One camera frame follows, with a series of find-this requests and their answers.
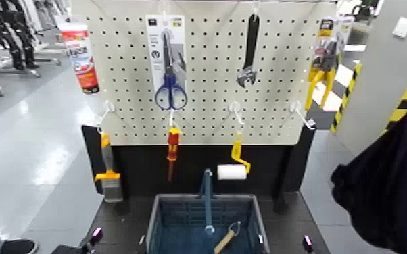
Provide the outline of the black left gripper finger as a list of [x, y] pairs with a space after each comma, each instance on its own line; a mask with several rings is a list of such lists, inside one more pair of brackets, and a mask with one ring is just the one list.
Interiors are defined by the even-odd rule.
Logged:
[[103, 238], [103, 228], [98, 227], [93, 231], [88, 241], [88, 250], [94, 250], [95, 246], [101, 241], [102, 238]]

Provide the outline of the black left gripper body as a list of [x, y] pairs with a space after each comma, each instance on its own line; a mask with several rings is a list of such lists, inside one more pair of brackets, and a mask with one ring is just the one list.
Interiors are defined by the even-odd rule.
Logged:
[[70, 246], [70, 245], [58, 245], [51, 254], [87, 254], [90, 252], [88, 245], [83, 246]]

